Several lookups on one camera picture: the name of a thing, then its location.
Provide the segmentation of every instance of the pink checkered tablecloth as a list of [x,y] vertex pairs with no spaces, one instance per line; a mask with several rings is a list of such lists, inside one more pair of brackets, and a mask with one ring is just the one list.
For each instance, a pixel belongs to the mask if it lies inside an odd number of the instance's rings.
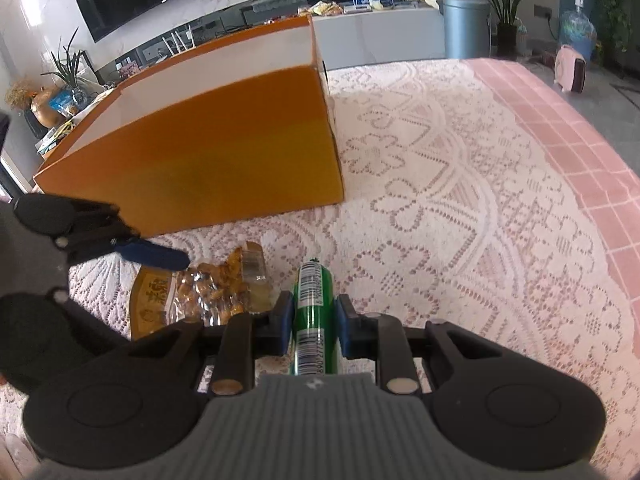
[[526,67],[493,59],[466,63],[538,140],[598,227],[609,273],[632,303],[634,353],[640,358],[640,179],[584,117]]

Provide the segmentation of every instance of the power cord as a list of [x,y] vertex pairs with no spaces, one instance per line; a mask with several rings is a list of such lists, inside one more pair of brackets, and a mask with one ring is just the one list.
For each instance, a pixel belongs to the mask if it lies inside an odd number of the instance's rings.
[[556,38],[556,35],[554,34],[553,29],[551,28],[551,16],[546,17],[546,24],[549,26],[549,32],[551,33],[551,37],[555,41],[558,41],[558,38]]

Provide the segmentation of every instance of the pink portable speaker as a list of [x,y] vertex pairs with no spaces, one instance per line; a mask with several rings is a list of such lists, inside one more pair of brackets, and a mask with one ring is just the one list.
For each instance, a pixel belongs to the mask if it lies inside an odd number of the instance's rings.
[[569,45],[563,45],[556,55],[556,83],[562,91],[581,93],[586,75],[587,63],[582,55]]

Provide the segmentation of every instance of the floral lace pattern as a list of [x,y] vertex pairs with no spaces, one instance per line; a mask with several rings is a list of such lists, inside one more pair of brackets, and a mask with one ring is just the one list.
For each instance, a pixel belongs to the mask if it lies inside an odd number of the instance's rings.
[[[628,478],[640,463],[629,301],[609,277],[596,226],[537,141],[457,61],[351,68],[329,80],[343,204],[158,241],[221,260],[258,240],[276,290],[318,257],[359,311],[411,326],[444,318],[583,380],[607,409],[594,464]],[[135,273],[113,255],[88,262],[71,272],[73,297],[127,334]],[[19,425],[21,402],[0,390],[3,431]]]

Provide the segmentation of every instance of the copper vase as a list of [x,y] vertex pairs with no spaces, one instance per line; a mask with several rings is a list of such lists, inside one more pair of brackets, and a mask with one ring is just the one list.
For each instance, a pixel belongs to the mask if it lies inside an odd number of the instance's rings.
[[49,106],[49,101],[51,101],[59,92],[60,89],[56,86],[52,86],[47,89],[43,86],[40,89],[40,93],[36,95],[31,102],[31,111],[33,112],[33,115],[35,115],[38,122],[46,128],[55,128],[65,120],[62,114],[59,114]]

